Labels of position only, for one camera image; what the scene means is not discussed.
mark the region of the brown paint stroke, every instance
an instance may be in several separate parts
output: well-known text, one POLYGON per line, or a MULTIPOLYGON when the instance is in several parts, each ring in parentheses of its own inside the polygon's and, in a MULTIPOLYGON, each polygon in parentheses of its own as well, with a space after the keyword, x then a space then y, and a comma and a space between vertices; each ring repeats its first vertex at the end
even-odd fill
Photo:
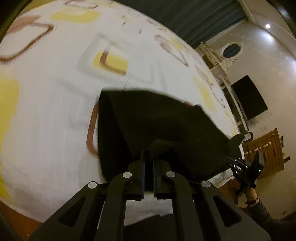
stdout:
POLYGON ((101 58, 100 58, 100 63, 108 70, 112 71, 112 72, 115 72, 115 73, 118 73, 118 74, 121 74, 121 75, 126 75, 126 71, 122 71, 122 70, 119 70, 119 69, 116 69, 116 68, 113 68, 111 66, 108 66, 106 64, 106 59, 108 57, 108 54, 109 54, 109 49, 105 49, 101 58))
POLYGON ((20 56, 21 54, 23 54, 25 51, 27 51, 33 44, 35 44, 38 40, 40 40, 43 36, 45 36, 46 34, 48 34, 49 32, 51 32, 54 29, 54 26, 50 25, 50 24, 46 24, 46 23, 32 23, 32 24, 27 24, 26 26, 35 26, 35 27, 47 27, 47 30, 40 34, 37 38, 35 38, 34 40, 32 40, 24 49, 22 49, 20 52, 10 56, 10 57, 2 57, 0 56, 0 62, 9 62, 14 60, 16 57, 20 56))
MULTIPOLYGON (((198 73, 200 73, 200 71, 202 71, 202 70, 199 70, 199 68, 198 68, 196 65, 195 65, 195 68, 196 68, 196 70, 197 70, 198 73)), ((215 92, 213 91, 212 86, 214 86, 214 84, 211 83, 211 82, 209 81, 208 76, 206 75, 206 73, 203 72, 203 74, 206 76, 206 80, 205 80, 205 81, 207 82, 207 84, 208 84, 208 86, 209 86, 209 88, 210 88, 210 90, 211 90, 213 96, 214 96, 215 99, 218 101, 218 103, 219 103, 224 109, 226 109, 226 106, 225 106, 225 104, 224 104, 224 102, 223 102, 223 99, 221 98, 221 101, 220 101, 220 100, 218 99, 218 97, 216 96, 215 92)))
POLYGON ((167 30, 165 29, 165 27, 161 26, 161 25, 158 24, 158 23, 153 22, 153 21, 152 21, 151 19, 149 19, 149 18, 146 19, 146 22, 149 23, 149 24, 151 24, 151 25, 153 25, 153 26, 155 26, 155 27, 157 27, 158 30, 164 31, 165 33, 167 32, 167 30))
POLYGON ((91 113, 89 129, 87 131, 87 137, 86 137, 86 147, 89 150, 89 152, 91 154, 94 154, 95 156, 98 156, 98 151, 94 148, 93 139, 94 139, 94 129, 96 126, 96 117, 98 116, 98 113, 99 113, 99 104, 96 103, 91 113))
POLYGON ((8 29, 6 34, 18 32, 18 31, 22 30, 24 27, 26 27, 27 25, 33 24, 40 17, 41 17, 40 15, 31 15, 31 16, 25 16, 25 17, 17 18, 12 23, 12 25, 10 26, 10 28, 8 29))
POLYGON ((85 1, 85 0, 70 0, 70 1, 65 2, 64 5, 71 6, 71 7, 76 7, 76 8, 82 8, 82 9, 94 9, 94 8, 96 8, 98 6, 98 5, 95 5, 94 7, 80 6, 80 5, 77 5, 77 4, 72 3, 72 2, 88 2, 88 1, 85 1))
POLYGON ((159 42, 160 47, 162 47, 166 52, 168 52, 170 55, 172 55, 175 59, 177 59, 179 62, 181 62, 183 65, 189 67, 189 64, 187 62, 187 60, 185 59, 183 53, 177 49, 176 47, 174 47, 174 44, 172 42, 170 42, 169 40, 167 40, 166 38, 160 36, 160 35, 154 35, 154 38, 157 42, 159 42), (177 55, 175 55, 172 51, 171 51, 171 46, 173 46, 181 55, 182 59, 180 59, 177 55))

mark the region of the wooden floor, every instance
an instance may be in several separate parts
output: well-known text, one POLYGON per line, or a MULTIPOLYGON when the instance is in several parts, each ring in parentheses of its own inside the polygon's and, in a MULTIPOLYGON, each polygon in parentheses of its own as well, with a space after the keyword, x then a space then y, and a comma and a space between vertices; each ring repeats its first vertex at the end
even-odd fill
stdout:
POLYGON ((7 207, 2 202, 0 202, 0 209, 13 227, 14 231, 18 236, 20 236, 22 240, 27 241, 29 236, 42 224, 19 214, 18 212, 7 207))
MULTIPOLYGON (((235 190, 230 185, 231 182, 226 183, 219 190, 227 196, 230 200, 236 203, 235 190)), ((12 225, 14 231, 20 236, 24 241, 27 241, 29 236, 42 224, 33 219, 25 217, 24 215, 19 214, 18 212, 7 207, 5 204, 0 202, 0 209, 4 213, 5 217, 12 225)))

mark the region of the person's arm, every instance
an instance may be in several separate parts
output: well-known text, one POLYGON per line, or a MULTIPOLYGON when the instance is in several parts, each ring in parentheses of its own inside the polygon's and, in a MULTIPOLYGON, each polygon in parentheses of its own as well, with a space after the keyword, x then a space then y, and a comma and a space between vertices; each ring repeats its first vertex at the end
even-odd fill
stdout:
MULTIPOLYGON (((256 200, 257 198, 257 194, 253 188, 246 190, 245 195, 248 202, 256 200)), ((289 221, 281 221, 272 218, 259 199, 256 201, 256 203, 248 205, 248 209, 251 218, 266 232, 268 232, 272 241, 291 240, 290 238, 292 238, 293 227, 289 225, 289 221)))

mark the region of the bracelet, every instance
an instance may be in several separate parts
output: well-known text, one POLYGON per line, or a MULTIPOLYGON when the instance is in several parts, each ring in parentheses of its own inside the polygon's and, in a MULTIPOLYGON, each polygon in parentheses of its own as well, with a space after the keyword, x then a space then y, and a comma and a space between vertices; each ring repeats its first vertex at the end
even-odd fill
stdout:
POLYGON ((247 205, 252 205, 252 204, 255 204, 257 201, 258 201, 258 196, 257 196, 254 200, 251 200, 251 201, 245 202, 245 204, 247 204, 247 205))

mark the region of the oval window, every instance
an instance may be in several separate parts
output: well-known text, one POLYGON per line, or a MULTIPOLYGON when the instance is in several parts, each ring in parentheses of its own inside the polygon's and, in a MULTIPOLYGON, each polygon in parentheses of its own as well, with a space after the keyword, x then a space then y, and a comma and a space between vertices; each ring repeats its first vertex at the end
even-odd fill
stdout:
POLYGON ((226 49, 223 51, 223 57, 224 58, 232 58, 235 55, 237 55, 241 50, 241 47, 237 44, 229 45, 226 49))

